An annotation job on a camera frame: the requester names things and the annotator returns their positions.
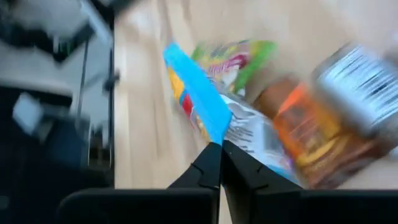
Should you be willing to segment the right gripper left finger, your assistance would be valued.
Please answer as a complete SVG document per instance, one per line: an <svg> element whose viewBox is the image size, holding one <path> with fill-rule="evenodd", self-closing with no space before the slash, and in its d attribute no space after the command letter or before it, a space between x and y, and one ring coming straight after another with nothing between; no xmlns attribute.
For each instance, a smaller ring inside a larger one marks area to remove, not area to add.
<svg viewBox="0 0 398 224"><path fill-rule="evenodd" d="M222 147L209 143L166 189L88 189L65 197L59 223L217 223Z"/></svg>

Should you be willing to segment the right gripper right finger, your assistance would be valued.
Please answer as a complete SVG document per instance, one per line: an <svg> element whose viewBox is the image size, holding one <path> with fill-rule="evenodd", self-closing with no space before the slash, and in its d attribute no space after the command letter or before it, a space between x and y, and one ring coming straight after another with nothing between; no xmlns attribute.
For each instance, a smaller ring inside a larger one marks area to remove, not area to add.
<svg viewBox="0 0 398 224"><path fill-rule="evenodd" d="M395 190L306 190L229 141L222 167L233 223L397 224Z"/></svg>

